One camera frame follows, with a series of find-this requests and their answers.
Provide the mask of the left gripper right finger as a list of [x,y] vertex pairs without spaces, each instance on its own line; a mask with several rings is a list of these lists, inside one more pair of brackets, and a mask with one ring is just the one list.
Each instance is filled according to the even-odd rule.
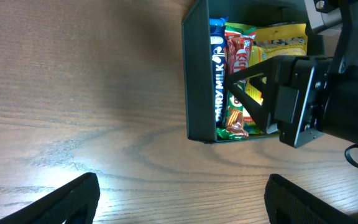
[[270,175],[265,186],[264,202],[270,223],[356,222],[278,174]]

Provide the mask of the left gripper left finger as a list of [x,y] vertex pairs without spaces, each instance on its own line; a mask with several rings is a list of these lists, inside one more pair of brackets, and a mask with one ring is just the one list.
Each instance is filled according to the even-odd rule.
[[92,224],[99,198],[97,175],[87,172],[0,219],[0,224]]

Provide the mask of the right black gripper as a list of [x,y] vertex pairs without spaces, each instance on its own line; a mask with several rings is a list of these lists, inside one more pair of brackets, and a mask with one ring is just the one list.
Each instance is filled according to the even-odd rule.
[[319,136],[317,94],[330,63],[327,57],[276,56],[227,76],[226,88],[235,92],[229,82],[246,80],[246,91],[236,97],[253,119],[248,125],[258,133],[280,131],[282,143],[300,147]]

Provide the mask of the green Haribo gummy bag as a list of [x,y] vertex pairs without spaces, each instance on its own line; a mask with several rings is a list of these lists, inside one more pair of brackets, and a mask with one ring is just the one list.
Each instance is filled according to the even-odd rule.
[[[229,77],[249,67],[255,36],[255,27],[226,23],[227,75]],[[249,137],[249,133],[244,129],[244,107],[230,91],[227,93],[225,129],[234,138],[247,139]]]

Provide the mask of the dark blue chocolate bar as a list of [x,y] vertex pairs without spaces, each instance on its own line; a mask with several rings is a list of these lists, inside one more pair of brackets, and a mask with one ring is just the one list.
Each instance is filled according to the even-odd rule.
[[228,17],[210,19],[210,46],[213,67],[214,116],[217,127],[221,127],[224,119],[224,79],[226,72],[226,39],[225,29]]

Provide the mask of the yellow Hacks candy bag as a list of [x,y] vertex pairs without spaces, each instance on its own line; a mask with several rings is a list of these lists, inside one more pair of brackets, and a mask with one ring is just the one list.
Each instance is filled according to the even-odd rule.
[[306,24],[285,24],[257,29],[254,45],[264,51],[267,59],[282,55],[305,56],[308,50]]

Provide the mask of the black gift box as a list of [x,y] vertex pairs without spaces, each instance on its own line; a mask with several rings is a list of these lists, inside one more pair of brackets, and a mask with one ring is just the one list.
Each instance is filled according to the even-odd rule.
[[191,140],[212,144],[219,140],[209,19],[220,17],[259,27],[308,22],[305,2],[299,0],[200,0],[194,3],[182,22],[187,135]]

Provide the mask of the red green snack bar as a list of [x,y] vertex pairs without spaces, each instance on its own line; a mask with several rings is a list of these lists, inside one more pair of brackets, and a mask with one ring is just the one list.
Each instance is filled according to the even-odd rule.
[[[228,90],[227,92],[231,92],[235,97],[236,94],[240,91],[245,92],[246,91],[246,85],[247,85],[247,81],[246,80],[240,80],[240,81],[236,81],[236,82],[229,82],[230,87],[235,89],[235,92],[232,92],[231,90]],[[252,128],[248,128],[247,125],[249,123],[253,122],[253,119],[251,118],[250,114],[248,113],[248,111],[245,109],[244,107],[244,129],[250,134],[254,133],[254,131],[252,130]],[[218,128],[216,130],[217,132],[217,136],[219,139],[222,140],[235,140],[235,141],[243,141],[243,140],[247,140],[247,139],[239,139],[239,138],[234,138],[233,135],[229,134],[226,129],[225,129],[225,124],[226,124],[226,111],[224,114],[224,124],[222,128]]]

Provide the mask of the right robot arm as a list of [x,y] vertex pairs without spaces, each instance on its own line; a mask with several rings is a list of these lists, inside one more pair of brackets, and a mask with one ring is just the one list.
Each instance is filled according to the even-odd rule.
[[332,57],[276,56],[229,75],[227,89],[258,128],[301,147],[326,133],[358,147],[358,0],[315,1],[316,33],[340,26]]

